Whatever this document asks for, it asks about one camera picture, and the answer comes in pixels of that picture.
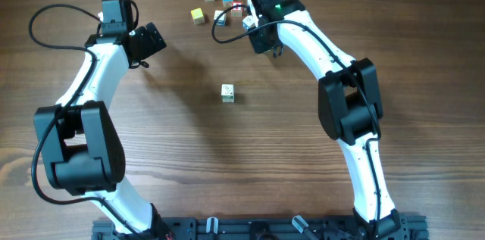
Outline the red letter I block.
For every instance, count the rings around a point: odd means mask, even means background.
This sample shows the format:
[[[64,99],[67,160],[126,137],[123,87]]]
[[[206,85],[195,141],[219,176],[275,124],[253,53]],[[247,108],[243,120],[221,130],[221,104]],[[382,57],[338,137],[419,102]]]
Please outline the red letter I block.
[[[241,17],[244,12],[244,6],[242,2],[233,2],[231,8],[232,17]]]

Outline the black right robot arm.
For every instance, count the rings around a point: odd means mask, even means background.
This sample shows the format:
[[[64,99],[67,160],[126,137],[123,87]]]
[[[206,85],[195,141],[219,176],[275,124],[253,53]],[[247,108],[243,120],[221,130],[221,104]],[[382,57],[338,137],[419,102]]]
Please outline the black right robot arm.
[[[255,21],[248,30],[255,52],[287,46],[318,81],[318,117],[325,133],[342,149],[356,219],[366,236],[383,239],[397,232],[398,214],[379,155],[383,107],[374,64],[340,50],[299,0],[248,0],[247,11]]]

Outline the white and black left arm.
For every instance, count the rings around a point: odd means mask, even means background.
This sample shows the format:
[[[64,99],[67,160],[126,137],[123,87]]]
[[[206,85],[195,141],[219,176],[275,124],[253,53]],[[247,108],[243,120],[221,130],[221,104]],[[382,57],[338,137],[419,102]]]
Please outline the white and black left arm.
[[[34,114],[39,144],[31,177],[37,195],[51,204],[62,203],[39,187],[36,171],[42,161],[51,186],[73,195],[70,204],[95,204],[111,220],[119,239],[174,237],[155,206],[125,176],[124,148],[108,113],[125,73],[145,66],[146,58],[165,46],[153,23],[132,31],[92,34],[81,48],[85,61],[71,87],[56,104]]]

